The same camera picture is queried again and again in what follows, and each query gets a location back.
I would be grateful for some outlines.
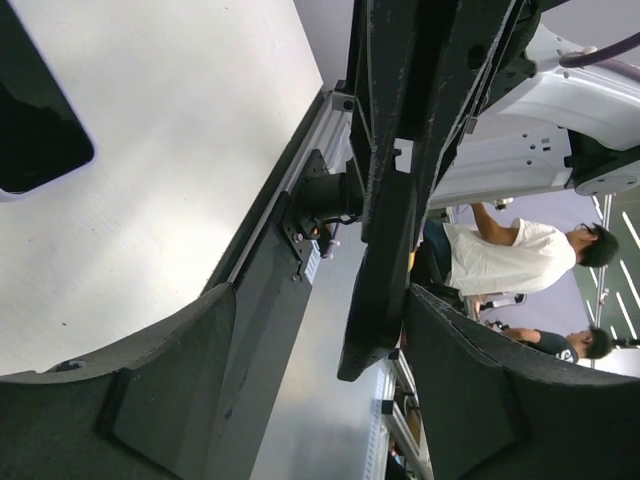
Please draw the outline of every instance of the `man in black shirt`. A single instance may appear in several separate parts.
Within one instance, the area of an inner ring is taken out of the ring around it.
[[[599,360],[613,350],[613,340],[609,334],[596,327],[589,327],[588,330],[572,333],[566,337],[527,328],[507,328],[502,331],[502,334],[542,353],[572,363],[578,363],[581,358]]]

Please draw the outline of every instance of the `man's arm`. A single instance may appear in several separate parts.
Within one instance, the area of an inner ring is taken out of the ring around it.
[[[503,227],[496,222],[482,203],[471,205],[478,231],[483,240],[494,245],[512,246],[518,237],[518,229]]]
[[[538,330],[529,330],[528,328],[509,328],[503,330],[502,334],[516,342],[538,343],[541,338]]]

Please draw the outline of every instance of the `person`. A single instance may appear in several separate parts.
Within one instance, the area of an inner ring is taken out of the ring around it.
[[[528,328],[507,328],[502,331],[502,334],[542,353],[571,363],[578,363],[582,358],[600,360],[613,350],[613,339],[606,331],[594,326],[566,337]]]
[[[600,268],[618,253],[617,238],[601,225],[581,225],[563,233],[542,223],[516,219],[496,222],[483,204],[471,206],[477,229],[428,219],[411,281],[423,284],[425,249],[435,256],[446,285],[466,297],[544,290],[576,264]]]

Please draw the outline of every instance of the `wire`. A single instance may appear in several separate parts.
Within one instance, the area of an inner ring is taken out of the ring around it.
[[[588,67],[595,63],[605,60],[611,60],[618,55],[627,53],[629,50],[640,47],[640,32],[630,37],[620,40],[613,45],[609,45],[602,50],[596,50],[593,53],[583,54],[579,52],[569,53],[560,57],[560,66],[565,68],[581,68]]]

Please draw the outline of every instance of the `black t-shirt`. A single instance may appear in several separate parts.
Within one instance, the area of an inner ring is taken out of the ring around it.
[[[569,343],[569,340],[557,333],[543,332],[541,330],[538,330],[538,332],[540,332],[540,341],[538,343],[527,342],[528,346],[542,353],[553,355],[565,362],[578,363],[580,357],[578,357],[578,352]]]

